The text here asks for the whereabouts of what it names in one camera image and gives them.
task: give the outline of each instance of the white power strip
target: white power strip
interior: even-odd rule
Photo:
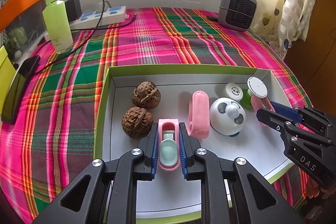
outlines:
[[[83,14],[79,19],[70,22],[70,30],[75,29],[89,29],[97,26],[101,13],[97,12],[88,12]],[[109,8],[103,13],[101,18],[100,26],[122,23],[129,18],[129,15],[126,15],[126,6],[118,6]],[[48,32],[44,36],[46,41],[50,41],[50,36]]]

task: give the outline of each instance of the triangular cutout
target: triangular cutout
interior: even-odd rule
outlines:
[[[79,212],[81,209],[87,188],[91,180],[90,175],[86,175],[82,180],[69,192],[62,200],[61,206],[68,208],[74,212]]]
[[[274,206],[277,201],[275,198],[268,192],[268,190],[253,176],[252,174],[247,175],[249,180],[252,193],[259,210],[264,210],[268,207]]]
[[[322,158],[322,149],[319,149],[317,147],[311,146],[309,144],[303,143],[303,145],[305,147],[307,147],[308,149],[310,149],[313,153],[315,153],[317,156],[319,156],[320,158]]]

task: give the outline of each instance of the metal bolt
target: metal bolt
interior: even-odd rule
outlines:
[[[196,150],[196,153],[199,155],[205,155],[207,153],[207,150],[204,148],[199,148]]]
[[[134,148],[132,150],[132,155],[137,156],[140,155],[142,153],[142,150],[140,148]]]
[[[236,159],[236,163],[239,164],[239,165],[245,165],[246,164],[246,159],[238,158],[238,159]]]
[[[101,166],[102,164],[103,164],[103,161],[102,161],[101,159],[95,159],[95,160],[93,160],[93,162],[92,162],[92,165],[93,165],[94,167]]]

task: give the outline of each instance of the portable heater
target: portable heater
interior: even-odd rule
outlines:
[[[256,8],[256,0],[221,0],[218,22],[233,30],[246,31],[250,28]]]

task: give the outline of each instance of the green bottle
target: green bottle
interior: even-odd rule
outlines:
[[[45,3],[47,6],[42,14],[55,51],[58,54],[67,52],[72,48],[74,42],[65,3],[62,0],[45,0]]]

